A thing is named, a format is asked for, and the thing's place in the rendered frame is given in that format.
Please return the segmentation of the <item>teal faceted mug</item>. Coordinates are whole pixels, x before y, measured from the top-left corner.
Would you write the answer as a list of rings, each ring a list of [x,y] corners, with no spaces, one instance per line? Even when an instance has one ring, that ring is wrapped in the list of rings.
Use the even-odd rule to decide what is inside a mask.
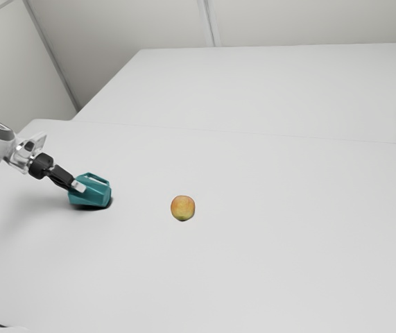
[[[110,182],[93,173],[84,173],[74,179],[68,190],[69,203],[88,207],[106,208],[111,202]]]

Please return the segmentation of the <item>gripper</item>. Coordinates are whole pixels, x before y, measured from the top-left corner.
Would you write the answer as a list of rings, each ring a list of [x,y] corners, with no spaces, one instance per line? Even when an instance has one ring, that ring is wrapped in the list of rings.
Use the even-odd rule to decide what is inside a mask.
[[[46,153],[38,154],[30,163],[28,174],[41,180],[48,177],[55,185],[67,191],[84,193],[86,186],[78,182],[68,171],[59,165],[54,166],[54,160]]]

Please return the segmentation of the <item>yellow orange apple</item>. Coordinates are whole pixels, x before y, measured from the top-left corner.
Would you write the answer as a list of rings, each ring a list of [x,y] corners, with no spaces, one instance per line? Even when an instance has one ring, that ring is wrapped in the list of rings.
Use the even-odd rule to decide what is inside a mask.
[[[196,211],[196,204],[193,198],[179,195],[171,201],[171,214],[178,221],[191,219]]]

